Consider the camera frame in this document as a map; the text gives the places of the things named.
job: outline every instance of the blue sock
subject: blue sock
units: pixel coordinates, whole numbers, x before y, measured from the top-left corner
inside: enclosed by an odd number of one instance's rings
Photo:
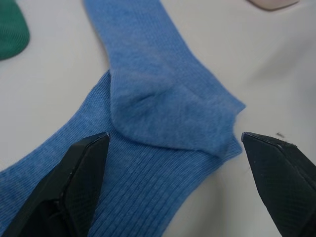
[[[204,152],[164,149],[120,135],[110,118],[110,74],[77,113],[40,147],[0,173],[0,235],[28,195],[82,137],[111,134],[91,237],[158,237],[185,198],[223,161]]]
[[[228,159],[244,108],[189,51],[158,0],[84,0],[108,53],[111,115],[124,136]]]

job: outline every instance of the sock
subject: sock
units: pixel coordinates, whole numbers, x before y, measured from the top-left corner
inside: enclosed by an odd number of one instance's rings
[[[241,152],[244,108],[189,51],[158,0],[84,0],[110,62],[111,116],[124,136],[158,147]]]
[[[19,54],[28,45],[30,33],[14,0],[0,1],[0,60]]]
[[[204,152],[158,148],[124,138],[110,118],[110,80],[106,73],[67,124],[0,173],[0,235],[39,180],[85,136],[111,134],[90,237],[161,236],[185,198],[222,164]]]

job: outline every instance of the pink object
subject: pink object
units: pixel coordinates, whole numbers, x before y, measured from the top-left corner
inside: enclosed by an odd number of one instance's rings
[[[276,10],[279,8],[287,7],[293,5],[299,0],[249,0],[256,6],[263,8],[265,10]]]

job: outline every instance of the green sock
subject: green sock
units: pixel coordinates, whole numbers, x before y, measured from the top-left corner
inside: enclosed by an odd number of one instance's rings
[[[28,45],[30,33],[14,0],[0,0],[0,60],[13,57]]]

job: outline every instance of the heather blue fabric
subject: heather blue fabric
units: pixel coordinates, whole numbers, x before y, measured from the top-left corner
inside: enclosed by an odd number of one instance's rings
[[[84,2],[108,53],[121,134],[223,159],[241,151],[233,124],[244,105],[191,54],[158,0]]]
[[[0,235],[39,180],[82,137],[110,132],[103,187],[91,237],[161,236],[185,198],[223,161],[204,152],[135,143],[110,119],[110,74],[58,132],[0,173]]]
[[[39,180],[85,136],[110,132],[91,237],[158,237],[240,146],[244,105],[190,53],[158,1],[86,0],[111,64],[59,131],[0,173],[0,235]]]

